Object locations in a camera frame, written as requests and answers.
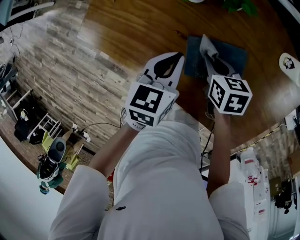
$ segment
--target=white wall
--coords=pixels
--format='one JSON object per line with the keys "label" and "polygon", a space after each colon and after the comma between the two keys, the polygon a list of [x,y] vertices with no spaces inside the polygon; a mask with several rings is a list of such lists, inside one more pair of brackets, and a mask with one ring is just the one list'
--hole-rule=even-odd
{"label": "white wall", "polygon": [[43,195],[35,176],[0,138],[0,233],[7,240],[46,240],[62,194]]}

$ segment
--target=black and white marker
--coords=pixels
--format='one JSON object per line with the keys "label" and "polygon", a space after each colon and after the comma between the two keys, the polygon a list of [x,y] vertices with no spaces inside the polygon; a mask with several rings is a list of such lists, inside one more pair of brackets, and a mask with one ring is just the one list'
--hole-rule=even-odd
{"label": "black and white marker", "polygon": [[243,115],[252,92],[245,80],[213,75],[208,97],[220,113]]}
{"label": "black and white marker", "polygon": [[132,121],[155,127],[169,113],[179,96],[176,87],[183,64],[180,52],[165,53],[147,62],[126,99],[126,112]]}

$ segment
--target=person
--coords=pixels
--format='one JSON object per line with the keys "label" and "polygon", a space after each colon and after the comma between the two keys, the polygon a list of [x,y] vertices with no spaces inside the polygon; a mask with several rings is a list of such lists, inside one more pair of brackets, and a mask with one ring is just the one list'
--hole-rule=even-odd
{"label": "person", "polygon": [[[71,134],[76,133],[77,130],[78,130],[78,126],[73,123],[72,128],[62,136],[62,139],[67,142],[67,140],[70,138]],[[57,188],[64,181],[64,179],[62,177],[62,172],[64,171],[64,169],[67,165],[65,163],[65,161],[67,161],[68,159],[71,159],[71,157],[75,153],[77,153],[79,149],[81,149],[81,146],[84,143],[88,143],[88,142],[90,142],[90,135],[87,132],[84,132],[83,138],[81,138],[78,142],[76,142],[72,148],[69,148],[67,150],[67,152],[63,156],[63,160],[58,163],[57,171],[54,171],[53,176],[48,181],[45,181],[44,179],[40,178],[40,170],[41,170],[42,162],[39,163],[36,175],[37,175],[37,179],[40,182],[39,190],[42,194],[44,194],[44,195],[48,194],[50,191],[50,188]]]}
{"label": "person", "polygon": [[[243,185],[228,183],[230,122],[215,111],[207,189],[198,122],[183,109],[140,132],[125,124],[77,167],[49,239],[248,240]],[[105,212],[114,169],[114,206]]]}

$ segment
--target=sneaker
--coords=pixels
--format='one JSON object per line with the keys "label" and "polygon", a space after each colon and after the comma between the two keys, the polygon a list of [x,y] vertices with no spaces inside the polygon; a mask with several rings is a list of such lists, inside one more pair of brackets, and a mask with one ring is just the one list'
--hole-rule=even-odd
{"label": "sneaker", "polygon": [[73,130],[73,133],[77,133],[77,131],[78,131],[78,126],[75,123],[73,123],[73,125],[72,125],[72,130]]}
{"label": "sneaker", "polygon": [[85,143],[89,143],[90,142],[90,135],[87,132],[83,133],[83,137],[85,138]]}

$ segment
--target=wood plank floor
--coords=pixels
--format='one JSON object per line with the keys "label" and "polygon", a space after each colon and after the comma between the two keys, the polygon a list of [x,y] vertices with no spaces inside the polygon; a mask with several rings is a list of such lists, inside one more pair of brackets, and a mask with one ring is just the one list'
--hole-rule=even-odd
{"label": "wood plank floor", "polygon": [[[229,14],[220,0],[195,4],[182,0],[93,0],[78,37],[107,53],[135,74],[166,52],[186,52],[187,36],[202,36],[248,52],[244,78],[253,98],[243,116],[232,117],[232,147],[254,138],[300,105],[300,88],[278,66],[293,46],[268,0],[254,0],[257,17]],[[181,75],[177,103],[209,127],[203,79]]]}
{"label": "wood plank floor", "polygon": [[[21,53],[21,59],[16,62],[18,83],[22,90],[34,89],[36,95],[42,96],[42,104],[62,122],[65,129],[71,127],[73,122],[80,129],[97,122],[118,126],[120,108],[136,75],[83,41],[82,33],[78,37],[89,2],[83,1],[79,9],[75,7],[76,4],[76,0],[57,0],[55,6],[45,10],[43,15],[25,22],[22,36],[20,39],[15,38]],[[13,34],[19,36],[21,27],[22,24],[13,26]],[[12,36],[10,29],[4,30],[1,35],[5,43],[0,45],[0,63],[5,63],[13,52],[19,58],[17,48],[9,45]],[[259,140],[277,126],[272,126],[232,152]],[[18,142],[13,135],[14,123],[8,116],[0,120],[0,130],[19,154],[31,163],[32,171],[36,171],[41,148]],[[109,125],[89,127],[87,132],[92,141],[87,147],[97,151],[116,131],[116,127]],[[199,133],[202,148],[209,134],[207,128]],[[212,141],[213,136],[207,150],[212,149]],[[288,132],[282,126],[255,147],[263,166],[270,169],[272,176],[281,176],[283,179],[290,176],[286,156],[298,147],[293,132]],[[91,155],[82,151],[80,164],[87,165],[90,158]],[[62,189],[67,187],[72,174],[72,171],[64,171]]]}

